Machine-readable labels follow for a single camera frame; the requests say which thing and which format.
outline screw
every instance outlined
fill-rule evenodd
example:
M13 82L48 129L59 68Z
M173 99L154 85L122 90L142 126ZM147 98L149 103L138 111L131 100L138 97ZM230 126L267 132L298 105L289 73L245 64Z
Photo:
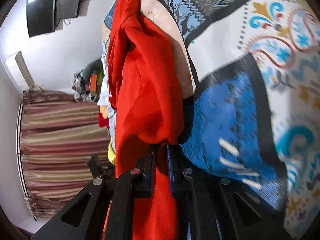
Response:
M101 183L102 183L102 179L100 179L100 178L96 178L96 179L93 180L93 184L96 185L96 186L100 185Z
M183 173L186 175L190 175L192 173L192 169L191 168L185 168L183 169Z
M138 174L140 173L140 169L138 169L138 168L133 168L133 169L131 169L130 173L131 173L132 175L138 175Z
M220 183L222 185L229 185L230 184L230 180L227 179L227 178L222 178L222 179L220 179Z

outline black metal bracket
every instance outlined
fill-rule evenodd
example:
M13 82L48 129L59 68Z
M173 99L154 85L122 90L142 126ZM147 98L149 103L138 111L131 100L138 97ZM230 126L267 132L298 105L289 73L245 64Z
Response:
M87 166L91 171L93 178L103 178L106 174L106 171L103 169L102 163L97 155L93 155L87 161Z
M104 179L95 179L40 228L32 239L99 239L108 205Z
M107 191L113 191L105 240L128 240L132 238L132 215L134 198L150 198L153 192L155 172L155 146L149 148L146 157L137 161L136 168L107 181Z
M167 146L170 192L177 199L191 200L192 240L291 239L277 211L249 186L207 174L180 151L179 146Z

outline patterned blanket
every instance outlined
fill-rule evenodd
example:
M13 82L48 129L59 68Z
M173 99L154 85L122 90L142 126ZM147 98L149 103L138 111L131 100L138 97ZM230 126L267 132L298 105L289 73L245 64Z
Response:
M319 21L295 0L141 0L141 12L172 38L184 155L248 184L301 237L320 210Z

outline flat screen tv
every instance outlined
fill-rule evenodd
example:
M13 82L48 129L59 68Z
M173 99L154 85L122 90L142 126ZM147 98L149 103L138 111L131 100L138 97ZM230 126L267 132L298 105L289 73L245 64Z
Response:
M55 30L56 0L27 0L27 26L29 37Z
M77 18L81 0L57 0L56 20Z

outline red garment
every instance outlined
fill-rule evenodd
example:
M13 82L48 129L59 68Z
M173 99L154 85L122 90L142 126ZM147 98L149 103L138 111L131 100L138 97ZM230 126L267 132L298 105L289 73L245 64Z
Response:
M102 115L102 113L98 113L98 118L99 118L99 126L104 127L106 126L108 129L110 129L109 126L109 119L105 119Z
M183 129L182 93L169 37L140 15L140 0L118 0L108 48L110 103L117 110L116 176L135 167L149 144L176 144ZM152 199L136 199L134 240L177 238L165 152L156 156Z

